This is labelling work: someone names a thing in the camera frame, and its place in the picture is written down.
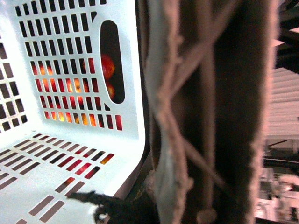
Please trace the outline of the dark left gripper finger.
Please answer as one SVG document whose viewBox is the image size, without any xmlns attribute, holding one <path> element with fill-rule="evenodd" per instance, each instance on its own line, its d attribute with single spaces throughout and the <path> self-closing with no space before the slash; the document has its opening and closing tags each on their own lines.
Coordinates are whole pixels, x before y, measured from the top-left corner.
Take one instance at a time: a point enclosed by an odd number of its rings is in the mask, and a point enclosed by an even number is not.
<svg viewBox="0 0 299 224">
<path fill-rule="evenodd" d="M 69 199 L 83 203 L 92 203 L 98 208 L 93 214 L 95 223 L 100 222 L 100 215 L 107 214 L 111 224 L 153 224 L 154 202 L 147 193 L 142 193 L 132 201 L 116 197 L 97 194 L 95 191 L 88 193 L 71 193 Z"/>
</svg>

